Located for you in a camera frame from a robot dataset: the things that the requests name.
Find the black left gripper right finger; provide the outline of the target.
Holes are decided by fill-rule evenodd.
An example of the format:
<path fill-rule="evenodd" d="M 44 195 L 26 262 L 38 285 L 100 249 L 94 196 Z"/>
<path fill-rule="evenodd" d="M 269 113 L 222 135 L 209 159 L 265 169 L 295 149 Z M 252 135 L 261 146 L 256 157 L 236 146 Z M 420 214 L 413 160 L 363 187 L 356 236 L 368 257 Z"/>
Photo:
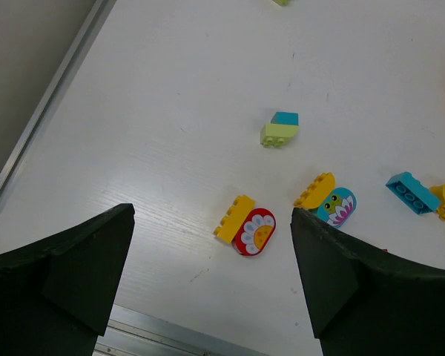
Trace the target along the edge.
<path fill-rule="evenodd" d="M 291 235 L 325 355 L 445 355 L 445 270 L 390 254 L 295 208 Z"/>

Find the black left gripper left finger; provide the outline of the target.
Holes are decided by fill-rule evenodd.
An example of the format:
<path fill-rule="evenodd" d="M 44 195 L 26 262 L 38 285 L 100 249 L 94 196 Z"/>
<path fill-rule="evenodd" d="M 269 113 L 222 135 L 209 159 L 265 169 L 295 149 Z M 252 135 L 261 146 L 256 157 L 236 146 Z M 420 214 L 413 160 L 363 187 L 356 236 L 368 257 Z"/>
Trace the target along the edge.
<path fill-rule="evenodd" d="M 91 355 L 104 335 L 134 231 L 119 204 L 0 254 L 0 355 Z"/>

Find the yellow lego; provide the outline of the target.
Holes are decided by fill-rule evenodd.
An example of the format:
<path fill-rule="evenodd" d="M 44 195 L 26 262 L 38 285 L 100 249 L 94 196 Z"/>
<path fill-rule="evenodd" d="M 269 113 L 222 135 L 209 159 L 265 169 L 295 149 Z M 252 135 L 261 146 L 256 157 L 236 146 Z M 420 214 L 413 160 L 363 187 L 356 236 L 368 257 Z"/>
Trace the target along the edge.
<path fill-rule="evenodd" d="M 254 206 L 255 201 L 252 198 L 246 195 L 236 197 L 214 229 L 214 235 L 224 243 L 231 243 Z"/>

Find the red flower lego brick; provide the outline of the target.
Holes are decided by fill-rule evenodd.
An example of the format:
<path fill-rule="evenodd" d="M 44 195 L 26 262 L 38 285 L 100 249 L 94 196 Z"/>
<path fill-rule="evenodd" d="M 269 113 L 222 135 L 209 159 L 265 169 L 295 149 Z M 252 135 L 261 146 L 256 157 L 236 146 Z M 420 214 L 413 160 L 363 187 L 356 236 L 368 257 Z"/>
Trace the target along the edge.
<path fill-rule="evenodd" d="M 275 229 L 275 216 L 265 208 L 255 208 L 245 218 L 231 244 L 242 256 L 257 256 L 266 247 Z"/>

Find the blue frog lego brick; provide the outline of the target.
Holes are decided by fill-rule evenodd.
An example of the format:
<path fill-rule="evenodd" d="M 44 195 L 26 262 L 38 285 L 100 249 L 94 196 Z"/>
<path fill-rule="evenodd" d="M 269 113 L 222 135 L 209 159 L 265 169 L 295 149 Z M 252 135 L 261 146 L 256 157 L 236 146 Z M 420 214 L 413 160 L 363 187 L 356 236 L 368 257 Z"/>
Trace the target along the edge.
<path fill-rule="evenodd" d="M 340 228 L 354 213 L 356 207 L 357 200 L 352 191 L 348 188 L 336 188 L 318 208 L 311 212 L 330 226 Z"/>

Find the blue rectangular lego brick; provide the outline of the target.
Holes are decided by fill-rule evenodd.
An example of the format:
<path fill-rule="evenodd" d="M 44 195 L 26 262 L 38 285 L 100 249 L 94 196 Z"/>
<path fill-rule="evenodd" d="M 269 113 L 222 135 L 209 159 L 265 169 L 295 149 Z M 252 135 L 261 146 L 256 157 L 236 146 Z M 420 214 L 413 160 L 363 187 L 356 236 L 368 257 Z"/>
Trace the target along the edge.
<path fill-rule="evenodd" d="M 386 187 L 417 215 L 433 213 L 441 205 L 441 201 L 407 171 L 391 177 Z"/>

